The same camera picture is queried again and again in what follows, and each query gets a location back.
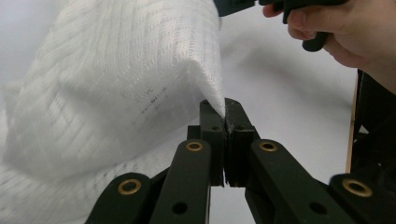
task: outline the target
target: black metal bracket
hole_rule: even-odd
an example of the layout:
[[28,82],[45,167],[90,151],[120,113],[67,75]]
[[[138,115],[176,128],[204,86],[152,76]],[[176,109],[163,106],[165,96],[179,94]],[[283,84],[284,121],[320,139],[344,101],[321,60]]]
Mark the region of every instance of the black metal bracket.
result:
[[207,223],[210,187],[223,184],[223,171],[246,188],[256,223],[396,223],[396,190],[384,188],[382,173],[336,175],[326,186],[281,144],[260,139],[238,102],[226,99],[224,120],[203,101],[200,116],[168,169],[115,178],[86,223]]

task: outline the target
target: black handle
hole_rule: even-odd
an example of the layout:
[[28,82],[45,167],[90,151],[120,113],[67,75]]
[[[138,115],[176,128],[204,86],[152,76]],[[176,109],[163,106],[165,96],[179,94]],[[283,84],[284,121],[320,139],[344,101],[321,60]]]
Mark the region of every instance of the black handle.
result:
[[318,32],[317,36],[311,40],[303,41],[303,49],[309,52],[316,52],[323,48],[329,33]]

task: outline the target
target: white background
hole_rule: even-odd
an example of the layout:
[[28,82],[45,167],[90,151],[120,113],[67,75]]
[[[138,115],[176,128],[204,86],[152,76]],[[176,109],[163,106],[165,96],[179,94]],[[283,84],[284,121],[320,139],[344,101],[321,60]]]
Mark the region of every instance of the white background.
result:
[[[0,2],[0,84],[26,74],[59,8],[51,0]],[[225,95],[244,106],[262,138],[280,142],[314,178],[328,183],[346,169],[356,70],[324,50],[304,51],[281,17],[265,19],[261,10],[221,20]],[[210,222],[254,223],[243,194],[212,188]]]

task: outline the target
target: white cloth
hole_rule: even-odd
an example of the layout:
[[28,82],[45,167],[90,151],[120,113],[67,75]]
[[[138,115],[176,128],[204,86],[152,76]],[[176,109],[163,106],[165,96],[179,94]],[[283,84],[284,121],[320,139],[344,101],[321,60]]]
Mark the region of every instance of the white cloth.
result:
[[224,116],[218,29],[212,0],[66,4],[26,77],[3,88],[0,223],[84,216],[117,175],[158,172],[146,164],[163,153],[133,158],[201,100]]

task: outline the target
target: screw hole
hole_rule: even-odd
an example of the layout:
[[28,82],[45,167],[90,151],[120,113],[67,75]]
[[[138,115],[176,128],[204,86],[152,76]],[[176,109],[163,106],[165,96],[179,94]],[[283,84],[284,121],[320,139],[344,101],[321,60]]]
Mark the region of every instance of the screw hole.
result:
[[187,205],[185,203],[175,203],[172,207],[172,211],[177,215],[183,215],[187,212]]
[[350,183],[349,186],[356,191],[364,192],[364,187],[357,183]]
[[326,207],[323,206],[321,203],[311,203],[311,204],[309,204],[309,207],[311,208],[312,211],[314,211],[317,214],[320,214],[320,215],[327,214]]
[[130,191],[136,188],[136,183],[135,182],[128,182],[122,186],[122,189],[125,191]]
[[190,148],[192,148],[192,149],[197,149],[198,147],[199,147],[198,144],[191,144],[191,145],[190,145]]
[[263,147],[268,148],[268,149],[274,149],[274,145],[271,145],[269,143],[264,143],[262,144]]

